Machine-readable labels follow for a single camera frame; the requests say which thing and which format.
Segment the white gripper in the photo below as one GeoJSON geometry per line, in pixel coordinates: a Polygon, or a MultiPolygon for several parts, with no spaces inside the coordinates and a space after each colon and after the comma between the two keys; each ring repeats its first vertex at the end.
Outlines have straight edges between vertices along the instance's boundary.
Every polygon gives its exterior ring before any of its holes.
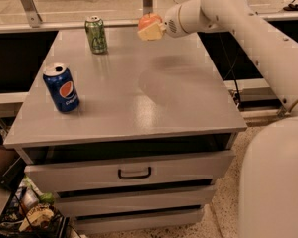
{"type": "Polygon", "coordinates": [[[164,36],[165,32],[171,37],[180,37],[182,34],[182,28],[179,21],[180,9],[180,4],[169,8],[164,16],[165,26],[162,23],[154,22],[139,30],[138,37],[142,41],[156,41],[160,40],[164,36]]]}

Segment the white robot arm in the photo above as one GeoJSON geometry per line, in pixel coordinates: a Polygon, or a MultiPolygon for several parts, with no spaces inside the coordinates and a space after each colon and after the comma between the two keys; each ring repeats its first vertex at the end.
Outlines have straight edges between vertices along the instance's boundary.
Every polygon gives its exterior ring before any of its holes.
{"type": "Polygon", "coordinates": [[[298,43],[246,0],[189,0],[138,21],[143,41],[222,30],[232,34],[281,101],[286,118],[262,129],[244,155],[239,238],[298,238],[298,43]]]}

